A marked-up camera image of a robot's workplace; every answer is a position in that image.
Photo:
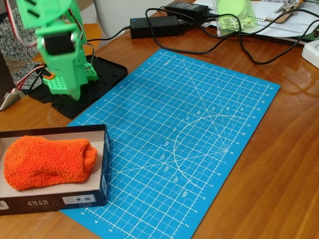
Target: black power brick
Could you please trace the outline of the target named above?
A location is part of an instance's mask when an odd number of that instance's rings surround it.
[[[176,16],[157,16],[149,18],[155,37],[161,36],[178,36],[182,33],[187,22],[178,21]],[[143,18],[132,18],[131,19],[131,38],[149,38],[153,37],[151,27],[146,19]]]
[[[165,6],[165,9],[168,11],[174,11],[177,13],[182,13],[191,18],[194,18],[196,21],[202,21],[210,17],[208,6],[199,5],[199,4],[191,4],[184,2],[173,2],[170,5]],[[167,15],[172,16],[176,15],[178,19],[189,20],[189,18],[185,16],[181,16],[179,14],[175,14],[172,12],[168,12]]]

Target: cardboard box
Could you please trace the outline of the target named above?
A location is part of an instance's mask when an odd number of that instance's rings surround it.
[[[89,178],[83,183],[60,184],[19,192],[7,184],[3,161],[7,148],[18,138],[43,136],[50,140],[86,138],[98,150]],[[109,136],[105,125],[86,125],[0,132],[0,215],[97,207],[106,204]]]

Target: white device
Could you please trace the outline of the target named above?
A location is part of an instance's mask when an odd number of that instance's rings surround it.
[[[303,49],[302,56],[311,64],[319,68],[319,41],[307,43]]]

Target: wooden table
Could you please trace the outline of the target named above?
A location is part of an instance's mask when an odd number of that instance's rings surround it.
[[[200,30],[160,39],[166,46],[205,50],[217,42]],[[260,61],[290,43],[245,38]],[[152,39],[131,40],[126,33],[98,56],[129,72],[158,50]],[[189,55],[281,85],[269,110],[240,156],[193,238],[319,238],[319,70],[296,47],[264,66],[253,64],[237,38],[205,55]],[[0,113],[0,130],[65,126],[69,119],[29,97]],[[97,238],[60,212],[0,217],[0,237]]]

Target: orange sock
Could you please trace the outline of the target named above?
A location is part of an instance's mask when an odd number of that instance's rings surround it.
[[[87,139],[52,141],[24,136],[8,148],[4,177],[16,190],[85,181],[97,158]]]

